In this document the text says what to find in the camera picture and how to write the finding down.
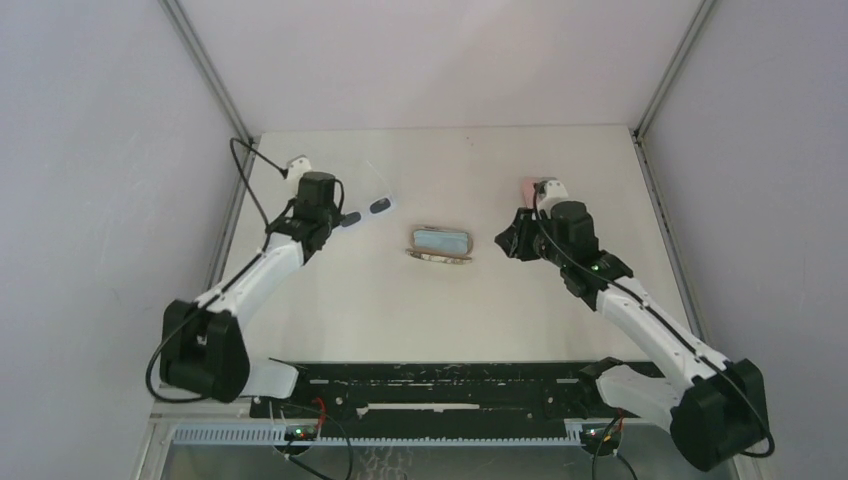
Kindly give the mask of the light blue cloth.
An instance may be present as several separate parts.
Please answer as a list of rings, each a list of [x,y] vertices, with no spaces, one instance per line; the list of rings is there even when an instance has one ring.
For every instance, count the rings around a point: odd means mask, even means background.
[[[473,249],[471,237],[462,231],[418,229],[413,232],[412,239],[417,249],[452,256],[465,256]]]

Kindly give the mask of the white sunglasses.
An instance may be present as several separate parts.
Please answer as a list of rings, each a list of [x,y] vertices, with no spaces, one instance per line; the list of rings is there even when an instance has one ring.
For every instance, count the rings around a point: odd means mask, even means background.
[[[366,191],[344,213],[342,230],[351,230],[369,220],[384,217],[397,206],[394,190],[387,177],[371,160],[364,159],[363,164],[367,166],[369,174],[364,174],[365,167],[359,168],[361,175],[358,186],[366,187]]]

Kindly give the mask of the patterned glasses case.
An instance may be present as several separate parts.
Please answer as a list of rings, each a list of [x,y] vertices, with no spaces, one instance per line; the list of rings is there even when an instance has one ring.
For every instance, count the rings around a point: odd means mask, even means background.
[[[418,225],[410,233],[405,253],[417,260],[446,265],[467,265],[473,261],[474,240],[469,232]]]

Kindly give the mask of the pink glasses case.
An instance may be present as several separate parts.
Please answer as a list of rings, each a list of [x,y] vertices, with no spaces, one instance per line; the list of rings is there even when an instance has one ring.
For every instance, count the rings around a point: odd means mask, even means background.
[[[536,184],[538,182],[538,177],[524,177],[521,181],[521,196],[526,208],[533,207],[533,202],[536,198]]]

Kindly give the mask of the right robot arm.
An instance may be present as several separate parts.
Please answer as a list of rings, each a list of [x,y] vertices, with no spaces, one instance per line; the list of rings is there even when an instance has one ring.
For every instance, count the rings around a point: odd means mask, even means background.
[[[761,370],[748,359],[728,359],[668,319],[633,270],[600,248],[584,203],[521,207],[495,243],[509,258],[554,265],[566,290],[621,330],[662,374],[648,377],[608,357],[584,376],[592,396],[667,432],[701,471],[737,455],[775,452]],[[761,453],[753,449],[759,442],[767,444]]]

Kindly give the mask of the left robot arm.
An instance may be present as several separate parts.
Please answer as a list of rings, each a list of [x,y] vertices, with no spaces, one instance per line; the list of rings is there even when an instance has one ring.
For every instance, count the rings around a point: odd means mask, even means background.
[[[274,291],[325,246],[344,218],[344,200],[343,183],[334,175],[300,174],[294,196],[266,227],[262,247],[245,266],[195,300],[174,300],[166,307],[162,340],[145,380],[157,376],[188,392],[188,403],[289,398],[297,368],[252,356],[244,332]]]

